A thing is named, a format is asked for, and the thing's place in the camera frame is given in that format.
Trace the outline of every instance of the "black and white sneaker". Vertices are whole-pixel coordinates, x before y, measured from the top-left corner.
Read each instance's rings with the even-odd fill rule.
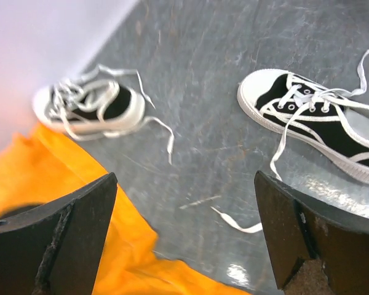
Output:
[[[98,78],[100,74],[109,78]],[[141,93],[115,80],[118,76],[132,74],[138,77]],[[155,121],[171,133],[167,145],[171,163],[172,129],[156,117],[144,117],[145,100],[154,107],[136,69],[110,69],[98,65],[77,79],[63,79],[54,86],[40,89],[33,98],[33,110],[45,126],[67,133],[78,141],[127,135]]]
[[[318,149],[353,178],[369,184],[369,105],[349,100],[367,90],[362,57],[360,88],[327,89],[282,69],[262,69],[248,75],[238,89],[238,102],[260,125],[282,133],[271,169],[283,153],[286,136]]]

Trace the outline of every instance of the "gray tabletop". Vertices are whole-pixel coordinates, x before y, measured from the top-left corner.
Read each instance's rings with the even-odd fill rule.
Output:
[[[94,63],[137,68],[156,115],[136,134],[81,143],[116,173],[139,212],[159,234],[155,252],[254,294],[276,289],[253,178],[270,173],[280,135],[240,109],[238,83],[262,68],[289,69],[325,85],[352,90],[369,48],[369,0],[150,0],[139,3]],[[365,62],[369,83],[369,58]],[[135,79],[121,79],[135,89]],[[359,98],[369,104],[369,90]],[[283,180],[325,202],[369,217],[369,186],[350,179],[312,147],[288,139],[277,163]]]

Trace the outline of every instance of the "white wall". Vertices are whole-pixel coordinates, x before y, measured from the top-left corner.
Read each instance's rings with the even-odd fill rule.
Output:
[[[0,1],[0,150],[36,123],[34,91],[82,71],[136,2]]]

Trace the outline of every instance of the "shoelace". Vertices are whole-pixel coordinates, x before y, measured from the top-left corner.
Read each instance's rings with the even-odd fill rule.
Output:
[[[119,93],[119,84],[116,81],[112,81],[109,79],[102,79],[98,81],[91,81],[92,79],[96,78],[100,72],[110,74],[114,77],[119,76],[126,76],[126,75],[137,75],[138,83],[140,86],[140,92],[145,98],[145,100],[155,109],[152,99],[149,95],[145,93],[143,90],[143,84],[141,80],[141,76],[136,69],[110,69],[103,65],[97,65],[95,69],[91,72],[82,75],[78,79],[65,79],[59,82],[57,85],[54,86],[54,108],[57,112],[53,111],[53,114],[56,114],[60,117],[61,121],[63,122],[64,128],[74,140],[77,141],[88,141],[88,140],[96,140],[102,137],[107,138],[117,138],[123,135],[128,135],[131,133],[135,133],[139,131],[142,127],[144,127],[150,121],[155,121],[164,128],[166,128],[170,132],[170,138],[167,144],[167,152],[169,155],[169,164],[172,165],[172,151],[173,151],[173,142],[175,140],[175,136],[173,134],[172,129],[163,123],[157,117],[150,117],[145,116],[143,121],[134,126],[129,130],[124,131],[115,131],[115,130],[107,130],[100,133],[92,134],[92,135],[77,135],[71,129],[71,124],[68,121],[68,110],[71,109],[72,106],[76,106],[82,111],[90,112],[95,111],[97,108],[101,109],[100,113],[97,113],[97,117],[100,121],[103,121],[103,113],[105,109],[108,107],[109,103],[115,99],[117,94]],[[100,88],[105,88],[105,92],[95,99],[95,95],[91,90],[98,90]]]
[[[285,149],[285,143],[287,139],[287,132],[290,124],[292,124],[299,116],[306,110],[314,111],[315,110],[315,104],[316,103],[323,103],[322,111],[327,112],[329,110],[329,107],[331,104],[337,105],[337,106],[346,106],[348,108],[356,108],[356,109],[365,109],[369,111],[369,105],[358,103],[356,101],[348,100],[348,98],[364,94],[367,91],[367,80],[365,77],[365,70],[363,69],[363,61],[364,59],[369,55],[369,49],[365,52],[363,57],[361,58],[361,61],[357,67],[357,73],[360,79],[360,88],[357,88],[353,91],[348,91],[341,88],[333,88],[333,89],[327,89],[327,90],[321,90],[316,91],[314,94],[310,95],[300,95],[298,93],[298,89],[301,87],[300,85],[293,85],[290,87],[288,92],[280,99],[279,105],[280,107],[284,106],[285,103],[291,98],[294,99],[295,104],[299,107],[298,110],[292,115],[290,120],[286,123],[286,126],[284,128],[284,132],[282,134],[282,137],[280,139],[279,146],[276,150],[276,153],[274,154],[270,166],[272,171],[275,173],[276,178],[279,180],[282,180],[280,175],[278,174],[276,170],[275,163],[279,159],[279,157],[282,155],[284,149]],[[314,87],[316,84],[305,81],[300,79],[300,82],[302,84],[308,85],[310,87]],[[336,108],[337,112],[339,113],[340,118],[344,117],[344,114],[340,108]],[[249,227],[249,228],[242,228],[236,223],[236,221],[228,214],[222,213],[218,211],[216,208],[211,207],[213,210],[215,210],[223,219],[226,221],[231,227],[240,230],[241,232],[245,232],[248,234],[253,234],[255,232],[261,231],[263,229],[262,224],[258,223],[255,226]]]

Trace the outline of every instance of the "orange towel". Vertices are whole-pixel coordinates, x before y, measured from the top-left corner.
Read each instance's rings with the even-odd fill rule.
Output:
[[[0,214],[69,194],[106,170],[64,135],[38,126],[0,154]],[[247,294],[215,282],[184,262],[152,252],[157,234],[119,187],[93,295]]]

